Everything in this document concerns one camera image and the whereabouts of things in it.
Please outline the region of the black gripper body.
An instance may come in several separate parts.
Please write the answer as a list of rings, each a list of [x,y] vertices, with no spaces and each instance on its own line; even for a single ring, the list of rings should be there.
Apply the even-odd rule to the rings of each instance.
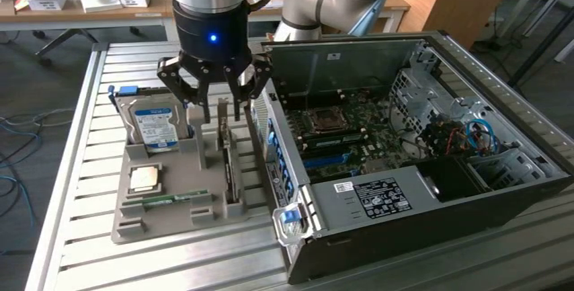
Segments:
[[[184,64],[188,73],[212,83],[226,81],[224,67],[240,75],[252,61],[247,45],[250,3],[243,1],[220,13],[189,11],[177,1],[172,1],[172,8],[181,51],[201,60],[209,70],[205,73],[196,68],[197,64]]]

